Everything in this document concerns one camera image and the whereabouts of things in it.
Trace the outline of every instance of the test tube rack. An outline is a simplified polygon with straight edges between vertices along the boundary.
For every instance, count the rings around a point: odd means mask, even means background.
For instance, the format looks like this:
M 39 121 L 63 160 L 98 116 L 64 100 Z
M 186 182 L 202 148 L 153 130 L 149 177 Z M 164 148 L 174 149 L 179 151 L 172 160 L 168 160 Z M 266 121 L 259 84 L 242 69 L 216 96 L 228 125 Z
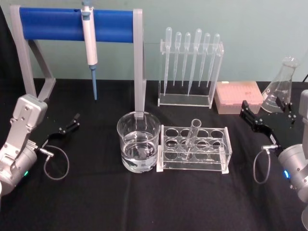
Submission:
M 166 43 L 161 39 L 160 41 L 160 79 L 158 90 L 158 106 L 160 105 L 180 105 L 180 106 L 202 106 L 212 107 L 214 93 L 216 88 L 217 79 L 219 76 L 220 66 L 224 54 L 224 47 L 222 41 L 217 44 L 208 44 L 208 48 L 204 49 L 203 36 L 201 43 L 198 44 L 198 50 L 193 63 L 195 54 L 195 43 L 189 44 L 187 52 L 187 61 L 184 61 L 185 44 L 184 39 L 181 39 L 180 48 L 176 49 L 175 42 L 168 41 L 171 46 L 167 50 Z M 166 62 L 166 53 L 169 52 L 168 62 Z M 201 71 L 202 57 L 205 55 L 204 69 Z M 186 70 L 184 71 L 184 84 L 182 82 L 183 66 L 185 64 Z M 164 92 L 165 84 L 165 70 L 167 68 L 167 90 Z M 193 76 L 193 82 L 189 87 L 189 80 Z
M 194 147 L 186 152 L 184 144 L 190 128 L 161 126 L 161 145 L 156 171 L 191 169 L 229 173 L 232 155 L 228 128 L 200 128 Z

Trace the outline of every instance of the white wall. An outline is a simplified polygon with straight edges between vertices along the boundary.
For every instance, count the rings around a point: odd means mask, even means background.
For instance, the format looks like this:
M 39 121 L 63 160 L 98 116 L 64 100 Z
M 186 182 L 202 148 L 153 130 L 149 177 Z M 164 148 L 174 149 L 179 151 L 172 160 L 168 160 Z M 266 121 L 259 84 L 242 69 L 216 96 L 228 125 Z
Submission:
M 80 0 L 0 0 L 8 24 L 9 5 L 80 8 Z M 272 80 L 286 55 L 301 62 L 294 81 L 308 73 L 306 0 L 94 0 L 96 9 L 143 9 L 146 74 L 159 79 L 158 46 L 166 27 L 184 34 L 196 28 L 220 33 L 225 55 L 219 80 Z M 83 42 L 40 41 L 56 78 L 90 78 Z M 131 44 L 99 43 L 97 78 L 132 79 Z M 35 77 L 42 77 L 32 62 Z

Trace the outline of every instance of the glass beaker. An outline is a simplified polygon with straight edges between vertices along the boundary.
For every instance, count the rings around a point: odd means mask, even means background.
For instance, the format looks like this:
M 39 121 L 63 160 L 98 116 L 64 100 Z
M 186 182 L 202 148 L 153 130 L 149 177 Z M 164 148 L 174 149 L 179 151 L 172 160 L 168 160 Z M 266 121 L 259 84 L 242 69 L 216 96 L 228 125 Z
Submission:
M 131 112 L 119 119 L 123 165 L 131 172 L 150 171 L 157 162 L 160 122 L 148 112 Z
M 282 112 L 276 104 L 276 98 L 283 103 L 290 103 L 292 76 L 295 68 L 298 66 L 298 61 L 293 57 L 285 57 L 282 61 L 282 67 L 275 79 L 265 88 L 262 93 L 263 103 L 261 107 L 269 112 Z

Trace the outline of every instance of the erlenmeyer flask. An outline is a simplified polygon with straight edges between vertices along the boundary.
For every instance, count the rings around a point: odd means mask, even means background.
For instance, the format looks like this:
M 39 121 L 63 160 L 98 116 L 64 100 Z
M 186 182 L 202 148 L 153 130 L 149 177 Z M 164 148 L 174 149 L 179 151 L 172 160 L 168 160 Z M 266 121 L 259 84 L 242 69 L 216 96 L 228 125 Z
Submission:
M 275 79 L 265 88 L 262 93 L 263 103 L 261 107 L 269 112 L 282 112 L 276 104 L 276 98 L 279 97 L 283 103 L 289 103 L 291 99 L 292 76 L 298 61 L 293 57 L 285 57 L 282 61 L 282 67 Z

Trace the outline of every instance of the water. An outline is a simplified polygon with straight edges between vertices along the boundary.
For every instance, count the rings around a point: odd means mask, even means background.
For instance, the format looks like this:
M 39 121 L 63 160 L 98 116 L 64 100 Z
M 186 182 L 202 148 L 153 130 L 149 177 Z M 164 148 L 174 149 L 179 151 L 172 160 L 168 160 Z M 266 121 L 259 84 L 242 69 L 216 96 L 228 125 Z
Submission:
M 129 171 L 142 173 L 156 165 L 158 136 L 148 141 L 152 138 L 152 134 L 144 131 L 134 131 L 124 137 L 122 162 Z

